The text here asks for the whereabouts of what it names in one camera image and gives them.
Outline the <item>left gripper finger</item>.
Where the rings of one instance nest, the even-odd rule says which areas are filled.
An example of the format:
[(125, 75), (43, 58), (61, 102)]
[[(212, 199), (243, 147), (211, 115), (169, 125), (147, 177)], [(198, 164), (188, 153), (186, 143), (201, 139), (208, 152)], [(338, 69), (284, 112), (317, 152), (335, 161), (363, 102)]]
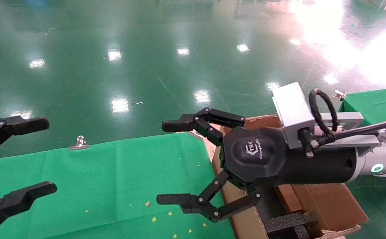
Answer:
[(9, 217), (30, 210), (36, 199), (56, 191), (57, 186), (54, 183), (42, 182), (4, 195), (0, 198), (0, 225)]
[(0, 145), (11, 136), (25, 135), (47, 130), (50, 123), (47, 118), (24, 119), (21, 116), (0, 118)]

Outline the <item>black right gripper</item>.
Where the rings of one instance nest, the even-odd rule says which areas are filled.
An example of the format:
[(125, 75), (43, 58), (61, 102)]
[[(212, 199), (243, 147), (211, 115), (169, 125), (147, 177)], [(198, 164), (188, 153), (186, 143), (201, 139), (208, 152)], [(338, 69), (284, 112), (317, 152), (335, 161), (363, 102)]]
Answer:
[[(243, 128), (246, 118), (204, 108), (182, 114), (177, 120), (162, 121), (164, 132), (195, 130), (215, 146), (222, 146), (223, 170), (199, 195), (159, 194), (160, 205), (178, 205), (185, 214), (201, 214), (217, 223), (243, 212), (261, 200), (259, 192), (248, 193), (219, 208), (211, 200), (231, 180), (238, 187), (345, 183), (357, 165), (355, 148), (325, 148), (308, 158), (302, 149), (290, 149), (281, 128)], [(211, 124), (232, 130), (224, 137)]]

